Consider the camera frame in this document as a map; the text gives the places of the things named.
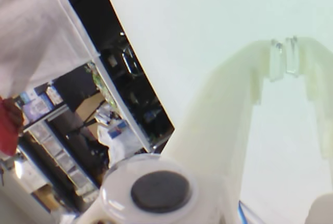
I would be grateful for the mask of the person right hand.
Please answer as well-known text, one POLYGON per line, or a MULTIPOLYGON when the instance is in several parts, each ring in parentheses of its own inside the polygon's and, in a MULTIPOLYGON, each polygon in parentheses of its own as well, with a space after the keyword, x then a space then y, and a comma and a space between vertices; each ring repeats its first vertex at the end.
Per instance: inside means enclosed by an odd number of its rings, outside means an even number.
POLYGON ((15 126, 16 131, 21 133, 24 122, 22 111, 16 106, 12 98, 4 99, 3 104, 11 123, 15 126))

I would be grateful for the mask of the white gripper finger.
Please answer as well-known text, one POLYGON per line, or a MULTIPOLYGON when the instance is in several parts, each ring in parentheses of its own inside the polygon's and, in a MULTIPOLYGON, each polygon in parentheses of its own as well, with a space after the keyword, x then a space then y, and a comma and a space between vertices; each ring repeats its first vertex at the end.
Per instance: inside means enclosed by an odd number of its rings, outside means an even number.
POLYGON ((265 78, 283 74, 283 45, 258 41, 208 75, 191 100, 162 155, 195 182, 178 223, 236 223, 254 105, 265 78))
POLYGON ((315 109, 321 157, 332 176, 332 51, 312 38, 287 38, 286 72, 305 77, 308 99, 315 109))

